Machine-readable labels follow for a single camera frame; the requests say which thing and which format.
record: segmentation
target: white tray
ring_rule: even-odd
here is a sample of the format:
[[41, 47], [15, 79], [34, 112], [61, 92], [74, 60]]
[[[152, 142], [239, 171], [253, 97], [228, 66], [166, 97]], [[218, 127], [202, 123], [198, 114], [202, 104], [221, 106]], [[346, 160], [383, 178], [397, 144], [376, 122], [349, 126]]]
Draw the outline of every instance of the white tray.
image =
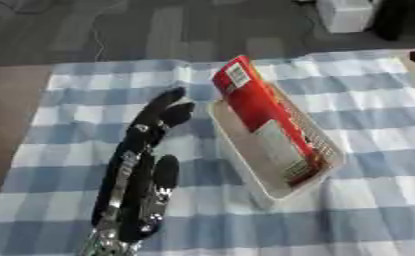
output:
[[282, 170], [271, 164], [268, 156], [259, 149], [255, 135], [249, 133], [227, 102], [218, 100], [208, 106], [208, 112], [214, 121], [220, 151], [241, 176], [256, 203], [264, 209], [276, 207], [281, 202], [310, 190], [321, 183], [333, 169], [343, 165], [345, 159], [344, 153], [338, 146], [308, 115], [294, 105], [281, 89], [274, 87], [274, 91], [327, 162], [324, 170], [295, 188], [290, 188], [282, 179]]

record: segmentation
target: black glove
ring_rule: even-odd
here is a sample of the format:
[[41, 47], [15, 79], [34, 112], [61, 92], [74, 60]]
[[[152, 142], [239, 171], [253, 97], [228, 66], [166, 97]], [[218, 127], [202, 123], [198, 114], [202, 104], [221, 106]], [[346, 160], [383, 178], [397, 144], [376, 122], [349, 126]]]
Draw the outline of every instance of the black glove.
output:
[[127, 185], [113, 220], [119, 223], [121, 242], [143, 240], [159, 228], [167, 203], [163, 202], [169, 200], [165, 198], [169, 197], [167, 192], [171, 194], [176, 187], [179, 162], [174, 156], [166, 155], [155, 164], [152, 151], [169, 129], [190, 119], [194, 103], [174, 105], [184, 95], [184, 88], [179, 87], [153, 99], [128, 127], [124, 140], [109, 162], [93, 210], [92, 225], [97, 227], [109, 214], [106, 211], [112, 205], [111, 197], [116, 197], [113, 191], [116, 182], [119, 184], [119, 172], [127, 170], [125, 167], [128, 165], [134, 165], [129, 179], [120, 181], [127, 182]]

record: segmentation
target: robotic hand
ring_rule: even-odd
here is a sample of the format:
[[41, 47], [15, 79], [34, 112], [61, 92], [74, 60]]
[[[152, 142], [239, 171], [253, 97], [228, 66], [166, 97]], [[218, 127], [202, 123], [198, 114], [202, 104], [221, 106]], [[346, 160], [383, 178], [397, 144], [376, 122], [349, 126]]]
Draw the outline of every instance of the robotic hand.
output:
[[136, 255], [140, 243], [156, 233], [179, 162], [165, 155], [155, 164], [153, 149], [174, 126], [191, 118], [194, 103], [174, 104], [182, 87], [153, 99], [136, 117], [110, 159], [92, 213], [93, 231], [79, 256]]

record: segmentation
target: tablecloth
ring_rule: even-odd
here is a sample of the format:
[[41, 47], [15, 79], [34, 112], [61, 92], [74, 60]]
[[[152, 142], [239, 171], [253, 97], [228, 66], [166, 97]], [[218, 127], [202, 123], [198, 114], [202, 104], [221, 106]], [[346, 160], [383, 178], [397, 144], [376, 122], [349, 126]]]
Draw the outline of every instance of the tablecloth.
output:
[[223, 64], [57, 65], [0, 192], [0, 255], [73, 255], [125, 127], [174, 86], [197, 108], [158, 148], [181, 161], [180, 187], [140, 255], [415, 255], [415, 88], [398, 59], [255, 61], [347, 155], [321, 186], [272, 211], [253, 203], [218, 152], [206, 105], [219, 98], [210, 79]]

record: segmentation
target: product label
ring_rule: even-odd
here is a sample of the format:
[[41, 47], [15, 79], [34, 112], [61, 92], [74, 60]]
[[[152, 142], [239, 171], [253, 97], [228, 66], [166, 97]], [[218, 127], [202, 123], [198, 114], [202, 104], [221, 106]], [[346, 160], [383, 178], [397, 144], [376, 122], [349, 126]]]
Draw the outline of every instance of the product label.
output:
[[255, 131], [258, 143], [274, 165], [282, 170], [291, 169], [299, 162], [305, 162], [296, 146], [275, 120], [269, 120]]
[[245, 86], [251, 80], [239, 62], [230, 66], [226, 73], [236, 88]]

